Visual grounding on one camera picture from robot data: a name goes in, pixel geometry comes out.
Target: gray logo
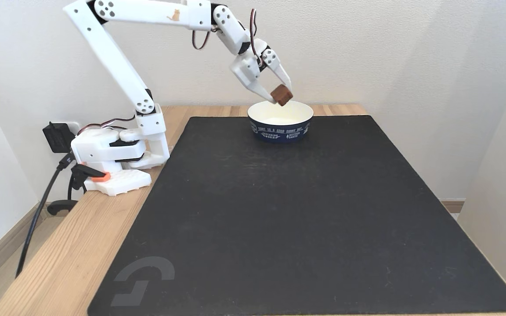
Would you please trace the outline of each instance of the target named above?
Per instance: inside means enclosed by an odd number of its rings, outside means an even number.
[[[146,257],[136,260],[122,269],[115,281],[126,281],[136,271],[147,266],[153,266],[161,271],[162,280],[174,280],[175,268],[171,261],[163,257]],[[116,294],[111,306],[139,306],[146,292],[149,280],[137,280],[130,294]]]

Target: wire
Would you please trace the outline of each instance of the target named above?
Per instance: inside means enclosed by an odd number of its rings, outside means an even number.
[[[249,35],[251,35],[251,50],[253,50],[253,55],[257,58],[259,62],[259,66],[263,66],[263,59],[261,56],[257,55],[255,51],[255,34],[257,34],[257,11],[255,8],[251,9],[251,17],[249,18]]]
[[[83,132],[87,128],[90,128],[91,126],[99,126],[100,128],[104,128],[105,126],[108,126],[108,124],[111,124],[112,122],[116,122],[116,121],[129,122],[129,121],[131,121],[131,120],[133,120],[135,118],[136,118],[136,115],[134,114],[131,118],[113,118],[113,119],[108,120],[106,122],[102,122],[101,124],[98,124],[98,123],[87,124],[86,126],[83,126],[79,130],[78,135],[81,134],[81,132]],[[122,128],[120,126],[111,126],[111,127],[113,127],[113,128]]]
[[[122,127],[122,126],[113,126],[113,125],[108,125],[108,126],[103,126],[104,128],[116,128],[116,129],[128,129],[128,128],[125,128],[125,127]]]
[[[73,185],[74,185],[74,173],[72,172],[72,175],[70,176],[70,182],[68,184],[68,200],[72,199]]]
[[[48,199],[48,194],[50,193],[50,189],[52,189],[52,186],[54,185],[54,181],[56,181],[56,178],[58,177],[58,174],[62,171],[61,169],[56,169],[54,172],[54,175],[52,176],[52,179],[50,179],[50,183],[46,187],[46,190],[44,191],[44,194],[42,195],[42,200],[40,200],[40,203],[38,204],[38,207],[36,208],[36,211],[34,212],[33,220],[30,222],[30,228],[29,232],[26,234],[25,244],[22,246],[22,252],[21,257],[18,260],[18,266],[17,266],[17,272],[14,275],[15,278],[18,277],[19,274],[21,274],[22,267],[25,264],[26,259],[26,252],[29,249],[30,240],[33,237],[34,232],[34,226],[36,226],[36,221],[38,220],[38,217],[40,216],[40,212],[42,211],[42,208],[46,204],[46,199]]]
[[[206,33],[206,38],[204,38],[204,43],[202,43],[202,46],[200,48],[196,46],[195,34],[196,31],[192,31],[192,46],[195,48],[195,50],[202,50],[206,46],[206,43],[208,42],[208,38],[210,37],[210,31]]]
[[[33,237],[34,232],[34,226],[36,226],[36,221],[38,220],[38,217],[40,216],[40,212],[42,211],[42,208],[46,204],[46,200],[48,199],[48,194],[50,194],[50,190],[52,189],[52,186],[54,185],[54,182],[56,182],[56,178],[58,178],[58,174],[60,171],[67,168],[72,161],[74,161],[76,157],[72,152],[68,152],[62,159],[60,159],[60,162],[58,162],[58,166],[56,167],[56,171],[54,172],[54,175],[52,176],[52,179],[50,179],[50,182],[48,183],[48,186],[46,187],[46,190],[44,190],[44,194],[42,194],[42,198],[40,200],[40,203],[36,207],[36,210],[34,211],[34,216],[32,222],[30,222],[29,231],[26,234],[25,244],[22,246],[22,252],[21,257],[18,260],[18,266],[17,266],[17,272],[14,275],[14,277],[18,277],[19,274],[21,274],[22,267],[25,264],[26,259],[26,252],[29,249],[30,240]]]

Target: floor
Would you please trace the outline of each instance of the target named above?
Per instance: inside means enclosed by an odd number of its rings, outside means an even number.
[[[38,228],[34,231],[33,238],[30,241],[29,252],[26,255],[26,265],[28,265],[30,259],[40,249],[42,244],[50,237],[52,232],[58,227],[58,225],[64,220],[64,217],[49,217],[42,222]],[[21,255],[22,245],[18,248],[14,254],[3,264],[0,268],[0,298],[3,296],[7,288],[11,285],[14,280],[14,274],[17,270],[18,258]]]

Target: white plastic base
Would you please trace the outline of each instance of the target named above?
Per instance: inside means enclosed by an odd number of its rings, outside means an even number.
[[[159,154],[152,154],[147,151],[144,156],[137,162],[129,162],[128,165],[133,169],[150,169],[156,166],[165,164],[169,157],[161,156]]]
[[[84,182],[87,190],[97,190],[108,196],[116,196],[130,190],[137,190],[151,184],[151,176],[141,170],[120,170],[111,172],[111,178],[106,182]]]

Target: power adapter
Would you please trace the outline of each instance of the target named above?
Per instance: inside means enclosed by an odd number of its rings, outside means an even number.
[[[76,135],[70,131],[68,124],[49,122],[48,126],[42,128],[42,132],[44,132],[52,152],[57,154],[70,152],[70,144]]]

